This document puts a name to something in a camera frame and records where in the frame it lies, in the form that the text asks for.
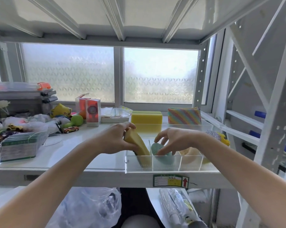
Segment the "clear plastic box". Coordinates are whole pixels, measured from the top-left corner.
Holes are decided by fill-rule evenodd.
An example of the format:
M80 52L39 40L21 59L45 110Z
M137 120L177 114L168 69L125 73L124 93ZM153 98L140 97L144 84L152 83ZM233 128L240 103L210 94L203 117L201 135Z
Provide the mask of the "clear plastic box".
M154 156L151 153L151 145L157 134L168 127L199 130L206 132L212 130L212 125L136 125L137 133L143 139L150 156L136 156L133 151L126 151L125 173L165 173L165 172L197 172L197 171L218 171L209 160L203 155L182 156L177 152L174 156Z

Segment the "teal scrubber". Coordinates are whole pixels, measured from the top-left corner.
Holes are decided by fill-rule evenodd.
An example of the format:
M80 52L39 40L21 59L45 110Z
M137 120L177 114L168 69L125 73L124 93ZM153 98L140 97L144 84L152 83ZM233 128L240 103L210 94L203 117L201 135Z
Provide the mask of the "teal scrubber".
M151 150L152 150L152 154L154 156L157 155L158 151L160 149L162 149L164 146L161 145L160 143L153 143L152 146L151 146ZM168 165L171 165L173 162L174 162L174 157L172 156L172 153L169 152L167 153L165 156L156 156L156 158L162 162L163 164L168 164Z

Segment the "finger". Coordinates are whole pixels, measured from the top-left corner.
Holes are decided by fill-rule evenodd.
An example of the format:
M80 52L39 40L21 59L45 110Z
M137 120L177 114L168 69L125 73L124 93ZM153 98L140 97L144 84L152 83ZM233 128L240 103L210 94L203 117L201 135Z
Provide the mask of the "finger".
M157 143L157 142L160 141L160 139L163 138L163 137L167 137L167 129L161 131L160 133L158 133L158 135L156 136L154 142Z
M168 141L168 137L164 137L161 141L161 145L165 145L165 143Z
M132 151L139 150L139 147L137 145L128 143L126 141L123 141L123 147L124 147L124 150L132 150Z
M132 129L136 129L136 128L137 128L137 127L136 127L133 123L131 123L131 122L123 122L123 123L121 123L121 125L123 125L124 130L125 130L126 128L128 128L128 127L132 128Z
M172 145L168 143L166 146L164 146L162 149L158 151L157 155L165 155L169 152L174 152L175 154L176 150L174 150Z

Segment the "toy car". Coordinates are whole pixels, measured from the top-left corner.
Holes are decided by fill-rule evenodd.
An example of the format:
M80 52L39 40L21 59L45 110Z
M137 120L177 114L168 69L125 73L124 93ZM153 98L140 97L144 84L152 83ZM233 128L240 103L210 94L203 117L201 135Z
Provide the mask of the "toy car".
M70 133L78 130L79 128L77 126L69 126L67 128L64 128L64 133Z
M23 132L23 127L22 126L15 126L13 124L8 125L7 131L17 131L17 132Z

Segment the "shelving unit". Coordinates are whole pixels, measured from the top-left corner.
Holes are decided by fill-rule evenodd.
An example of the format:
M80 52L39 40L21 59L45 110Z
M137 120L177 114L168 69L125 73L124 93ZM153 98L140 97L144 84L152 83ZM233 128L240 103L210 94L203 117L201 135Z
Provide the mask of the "shelving unit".
M239 26L235 23L266 1L268 0L0 0L1 79L13 81L7 52L10 42L15 43L16 54L19 53L21 42L114 46L115 56L123 54L121 47L194 49L199 50L198 70L202 72L198 72L196 77L193 106L200 107L207 45L209 38L220 32L225 35L218 78L221 88L213 117L205 113L202 117L226 132L230 138L236 136L258 145L255 161L277 172L286 143L286 46L273 90L255 61L254 54L261 42L266 40L271 27L278 21L286 20L286 15L279 15L286 0L282 1L253 54L248 52L239 33ZM240 56L245 68L237 80L232 80L232 65L236 55ZM247 74L267 111L264 123L227 107ZM123 104L121 96L116 101L117 104ZM232 129L225 120L226 113L262 129L260 139ZM44 156L37 157L31 164L1 165L0 185L27 185L62 158L69 149L70 146L66 144L57 147L58 152L47 150ZM124 154L121 157L116 155L114 160L108 161L119 158L123 159ZM152 173L125 174L124 160L122 164L123 166L117 164L115 168L105 168L96 162L91 163L92 167L86 169L76 185L152 187ZM188 172L185 175L195 180L196 188L231 187L218 171ZM243 201L237 227L255 227L259 222L258 216Z

